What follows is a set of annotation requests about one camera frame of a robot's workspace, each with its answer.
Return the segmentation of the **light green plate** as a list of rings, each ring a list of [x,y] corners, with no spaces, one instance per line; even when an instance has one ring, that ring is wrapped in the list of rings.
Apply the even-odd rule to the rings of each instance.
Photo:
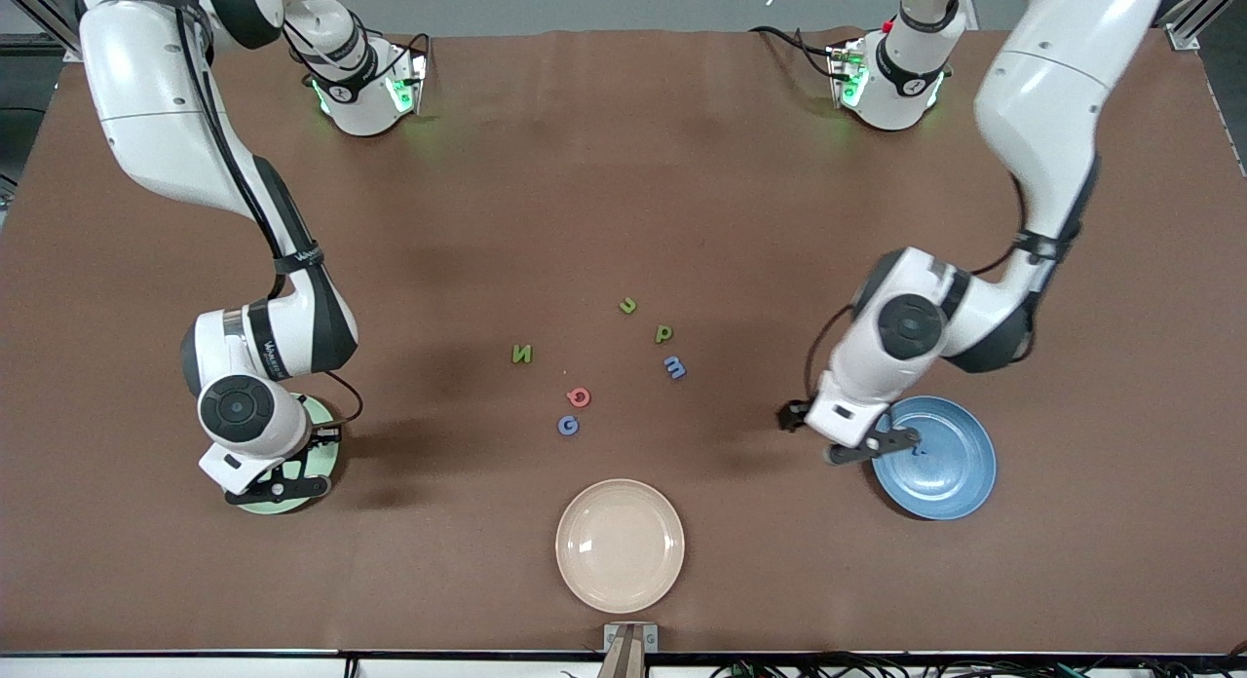
[[[324,403],[311,395],[294,394],[309,416],[309,437],[306,446],[286,462],[259,475],[237,496],[228,491],[228,505],[249,513],[291,513],[328,495],[330,475],[334,474],[342,442],[342,427],[330,426],[330,411]]]

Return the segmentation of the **blue plate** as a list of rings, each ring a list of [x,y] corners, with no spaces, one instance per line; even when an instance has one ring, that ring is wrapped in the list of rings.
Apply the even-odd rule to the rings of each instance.
[[[874,460],[883,491],[905,512],[927,521],[955,521],[975,513],[993,495],[998,456],[983,424],[961,404],[936,395],[913,395],[890,409],[890,423],[922,434],[913,450]]]

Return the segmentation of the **beige plate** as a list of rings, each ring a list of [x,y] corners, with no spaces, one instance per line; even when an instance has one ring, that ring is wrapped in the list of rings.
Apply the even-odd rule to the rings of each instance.
[[[638,613],[663,599],[686,550],[677,508],[635,479],[589,484],[557,518],[557,572],[580,602],[605,613]]]

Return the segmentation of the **brown table cover sheet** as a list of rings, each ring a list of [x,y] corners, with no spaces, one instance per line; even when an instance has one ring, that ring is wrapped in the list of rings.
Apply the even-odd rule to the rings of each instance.
[[[1001,44],[966,34],[904,133],[862,128],[757,34],[436,40],[421,118],[375,140],[335,131],[284,49],[227,54],[229,118],[360,335],[343,375],[367,408],[333,491],[277,517],[201,474],[178,353],[196,315],[263,295],[267,246],[133,184],[65,69],[0,233],[0,651],[600,646],[555,530],[619,477],[663,492],[690,537],[641,613],[663,651],[1230,651],[1247,179],[1200,57],[1158,32],[1101,115],[1104,170],[1033,355],[938,363],[918,386],[993,435],[986,504],[910,517],[774,426],[882,253],[974,269],[1011,242],[1016,196],[971,115]]]

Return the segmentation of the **white table edge rail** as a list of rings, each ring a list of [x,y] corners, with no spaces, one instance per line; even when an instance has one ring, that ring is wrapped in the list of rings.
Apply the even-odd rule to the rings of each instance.
[[[108,651],[0,652],[0,678],[1247,678],[1227,653]]]

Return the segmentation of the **aluminium frame post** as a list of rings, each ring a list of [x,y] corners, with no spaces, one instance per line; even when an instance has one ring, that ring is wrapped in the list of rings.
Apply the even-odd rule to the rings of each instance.
[[[79,17],[74,0],[0,0],[10,4],[10,12],[21,12],[26,31],[0,26],[0,49],[20,54],[50,54],[59,49],[66,62],[81,61]]]
[[[1197,36],[1233,0],[1161,0],[1153,26],[1162,29],[1175,51],[1198,51]]]

